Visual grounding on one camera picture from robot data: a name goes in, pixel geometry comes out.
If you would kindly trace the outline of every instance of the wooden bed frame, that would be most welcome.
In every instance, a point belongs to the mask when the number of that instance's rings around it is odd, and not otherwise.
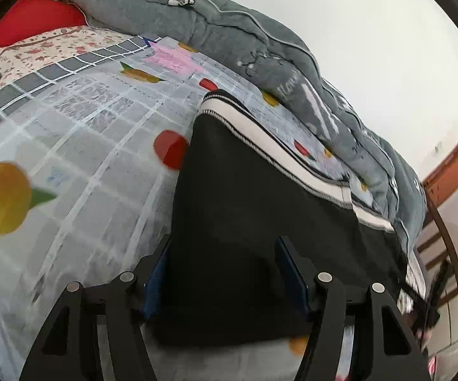
[[[453,266],[454,276],[455,276],[455,280],[457,283],[457,286],[453,290],[448,292],[445,296],[443,296],[439,300],[438,307],[441,307],[458,295],[458,255],[453,245],[451,236],[449,235],[448,229],[446,228],[446,225],[444,224],[444,221],[442,220],[441,215],[439,215],[439,212],[437,211],[437,208],[434,205],[434,202],[431,200],[428,193],[426,193],[426,197],[427,197],[427,207],[428,207],[427,216],[429,215],[429,217],[434,221],[434,223],[437,226],[438,232],[436,232],[433,236],[431,236],[427,241],[419,245],[418,252],[422,253],[426,249],[430,248],[434,243],[437,243],[439,240],[442,240],[446,249],[444,249],[444,251],[442,251],[440,254],[435,256],[429,262],[427,262],[426,269],[427,271],[430,271],[436,265],[444,261],[446,258],[449,258],[449,261],[451,262]]]

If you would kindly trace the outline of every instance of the folded black garment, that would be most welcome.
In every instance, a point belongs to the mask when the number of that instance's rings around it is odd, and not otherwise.
[[[194,123],[176,186],[161,313],[151,323],[162,344],[309,334],[274,263],[280,235],[344,284],[380,282],[396,300],[405,279],[393,230],[356,207],[348,187],[305,172],[240,106],[223,95],[205,99]]]

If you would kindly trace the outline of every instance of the gray blanket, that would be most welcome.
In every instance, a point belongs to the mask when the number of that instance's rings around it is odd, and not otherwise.
[[[70,1],[90,25],[172,37],[276,97],[360,176],[404,250],[413,248],[426,211],[417,175],[321,78],[314,56],[287,27],[231,0]]]

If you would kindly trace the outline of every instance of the wall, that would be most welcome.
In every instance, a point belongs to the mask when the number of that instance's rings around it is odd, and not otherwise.
[[[433,0],[235,1],[294,30],[322,75],[421,178],[456,142],[458,29]],[[441,213],[458,245],[458,192]]]

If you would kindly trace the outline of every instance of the red cushion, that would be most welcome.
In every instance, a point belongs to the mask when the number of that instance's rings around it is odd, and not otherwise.
[[[18,0],[0,20],[0,47],[61,27],[85,25],[73,4],[54,0]]]

